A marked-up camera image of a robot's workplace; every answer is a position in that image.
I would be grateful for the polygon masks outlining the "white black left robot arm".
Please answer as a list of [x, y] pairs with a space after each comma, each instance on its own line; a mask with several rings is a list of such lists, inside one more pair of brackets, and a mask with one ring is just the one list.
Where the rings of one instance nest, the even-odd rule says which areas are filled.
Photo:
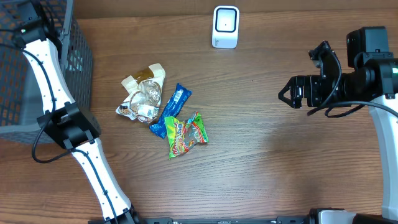
[[64, 153], [47, 159], [51, 163], [71, 154], [81, 165], [99, 201], [103, 223], [145, 223], [122, 191], [106, 160], [100, 140], [98, 120], [88, 108], [74, 99], [65, 81], [69, 55], [82, 64], [80, 56], [70, 50], [68, 31], [55, 27], [53, 15], [40, 1], [17, 4], [21, 25], [12, 30], [12, 49], [23, 53], [34, 72], [43, 105], [43, 115], [37, 118], [40, 131], [52, 138]]

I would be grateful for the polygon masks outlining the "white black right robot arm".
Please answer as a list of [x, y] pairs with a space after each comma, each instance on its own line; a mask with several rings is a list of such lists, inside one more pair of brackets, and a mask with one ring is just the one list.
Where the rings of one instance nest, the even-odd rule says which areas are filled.
[[384, 26], [362, 27], [346, 36], [348, 65], [345, 73], [327, 41], [308, 54], [319, 75], [292, 77], [278, 94], [292, 108], [307, 99], [308, 115], [323, 110], [332, 118], [334, 108], [347, 107], [337, 118], [367, 106], [376, 128], [382, 165], [383, 198], [380, 215], [341, 208], [313, 208], [296, 223], [397, 223], [397, 58], [389, 50]]

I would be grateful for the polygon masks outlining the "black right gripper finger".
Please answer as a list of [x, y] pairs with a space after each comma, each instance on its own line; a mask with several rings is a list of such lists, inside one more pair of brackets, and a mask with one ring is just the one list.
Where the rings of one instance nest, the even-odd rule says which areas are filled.
[[295, 86], [295, 77], [290, 78], [290, 80], [287, 82], [287, 84], [285, 85], [285, 87], [283, 87], [281, 89], [281, 91], [278, 93], [278, 95], [284, 95], [285, 93], [287, 93], [288, 91], [291, 90], [292, 87]]
[[291, 98], [287, 98], [283, 93], [278, 94], [278, 99], [289, 105], [291, 108], [295, 108], [295, 101]]

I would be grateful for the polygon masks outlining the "beige brown cookie bag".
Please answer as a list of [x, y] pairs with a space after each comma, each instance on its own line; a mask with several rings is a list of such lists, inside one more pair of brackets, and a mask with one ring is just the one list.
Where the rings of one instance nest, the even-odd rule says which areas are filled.
[[144, 124], [153, 122], [159, 115], [165, 76], [161, 64], [155, 63], [125, 78], [121, 84], [129, 95], [116, 113]]

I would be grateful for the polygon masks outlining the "green yellow candy bag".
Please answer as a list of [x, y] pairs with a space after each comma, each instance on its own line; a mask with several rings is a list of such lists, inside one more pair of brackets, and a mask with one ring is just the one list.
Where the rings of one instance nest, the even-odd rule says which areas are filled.
[[209, 142], [201, 114], [197, 111], [185, 121], [168, 116], [165, 127], [170, 146], [169, 159], [184, 155], [198, 143]]

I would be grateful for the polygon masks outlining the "blue cookie pack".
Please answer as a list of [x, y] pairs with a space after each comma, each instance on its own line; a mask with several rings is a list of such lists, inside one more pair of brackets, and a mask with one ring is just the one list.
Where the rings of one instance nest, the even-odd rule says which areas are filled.
[[188, 100], [188, 98], [191, 95], [192, 95], [191, 90], [186, 89], [185, 87], [183, 87], [181, 84], [178, 83], [176, 85], [175, 92], [167, 102], [158, 121], [155, 124], [150, 125], [149, 128], [152, 131], [152, 133], [164, 139], [167, 134], [165, 118], [169, 116], [176, 117], [180, 113], [185, 102]]

